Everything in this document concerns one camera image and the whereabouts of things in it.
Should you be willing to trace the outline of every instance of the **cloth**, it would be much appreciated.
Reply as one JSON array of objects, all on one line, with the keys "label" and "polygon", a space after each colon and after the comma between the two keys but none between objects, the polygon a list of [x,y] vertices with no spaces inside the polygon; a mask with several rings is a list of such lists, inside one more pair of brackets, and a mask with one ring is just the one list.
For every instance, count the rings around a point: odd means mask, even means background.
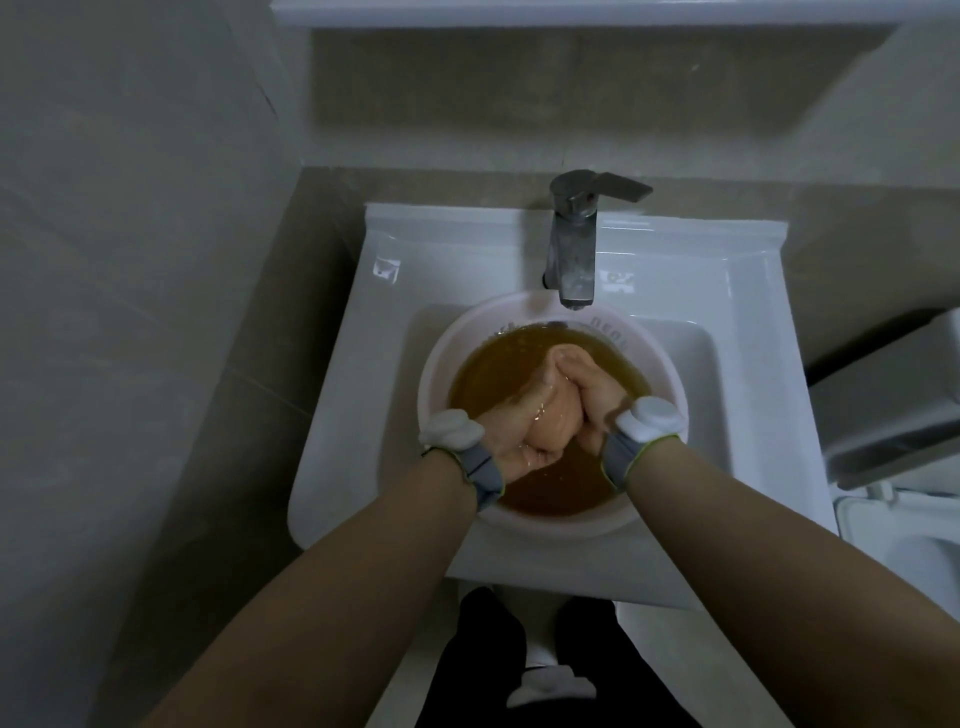
[{"label": "cloth", "polygon": [[540,416],[527,433],[526,442],[532,448],[548,452],[564,449],[584,423],[580,391],[557,369],[557,358],[571,349],[589,356],[574,344],[558,344],[546,353],[542,369],[534,372],[534,377],[545,377],[554,382],[554,396],[544,403]]},{"label": "cloth", "polygon": [[557,615],[557,658],[596,688],[596,699],[564,698],[507,708],[526,662],[523,626],[490,589],[460,605],[457,633],[437,664],[417,728],[443,726],[644,726],[698,728],[640,657],[613,603],[574,597]]}]

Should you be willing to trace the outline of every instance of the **shelf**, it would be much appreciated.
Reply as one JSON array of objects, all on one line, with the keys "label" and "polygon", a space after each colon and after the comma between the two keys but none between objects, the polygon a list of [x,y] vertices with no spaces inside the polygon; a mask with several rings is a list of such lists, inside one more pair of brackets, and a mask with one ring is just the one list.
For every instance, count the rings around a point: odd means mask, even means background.
[{"label": "shelf", "polygon": [[960,0],[274,0],[281,25],[479,28],[899,23]]}]

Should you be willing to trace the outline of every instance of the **grey strap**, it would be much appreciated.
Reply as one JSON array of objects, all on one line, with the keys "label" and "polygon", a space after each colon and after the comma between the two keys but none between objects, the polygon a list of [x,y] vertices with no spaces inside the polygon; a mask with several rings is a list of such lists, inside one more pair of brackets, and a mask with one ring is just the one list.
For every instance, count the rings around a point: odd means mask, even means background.
[{"label": "grey strap", "polygon": [[477,492],[477,510],[482,511],[496,503],[506,487],[503,474],[493,462],[491,452],[479,443],[460,452],[448,448],[441,449],[457,459],[464,471],[464,477],[473,484]]},{"label": "grey strap", "polygon": [[623,493],[627,487],[627,472],[643,445],[635,443],[618,430],[607,435],[600,452],[600,468],[617,493]]}]

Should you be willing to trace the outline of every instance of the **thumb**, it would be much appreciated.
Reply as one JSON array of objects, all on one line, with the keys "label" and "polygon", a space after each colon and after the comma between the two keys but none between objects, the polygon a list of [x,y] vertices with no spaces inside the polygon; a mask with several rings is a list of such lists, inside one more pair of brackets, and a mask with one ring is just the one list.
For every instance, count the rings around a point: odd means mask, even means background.
[{"label": "thumb", "polygon": [[536,370],[520,392],[516,404],[524,414],[536,417],[557,394],[557,370],[549,365]]}]

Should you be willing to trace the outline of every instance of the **bathroom counter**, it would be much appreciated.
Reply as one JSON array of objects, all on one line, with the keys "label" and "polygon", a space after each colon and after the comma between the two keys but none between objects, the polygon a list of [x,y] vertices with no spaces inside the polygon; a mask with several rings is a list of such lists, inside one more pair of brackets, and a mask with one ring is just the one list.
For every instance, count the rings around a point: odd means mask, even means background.
[{"label": "bathroom counter", "polygon": [[[290,498],[307,548],[416,462],[417,387],[472,305],[539,288],[551,213],[370,205],[367,238]],[[690,445],[836,532],[780,267],[786,226],[600,213],[596,301],[667,349]],[[641,521],[583,541],[526,539],[477,520],[449,576],[697,608]]]}]

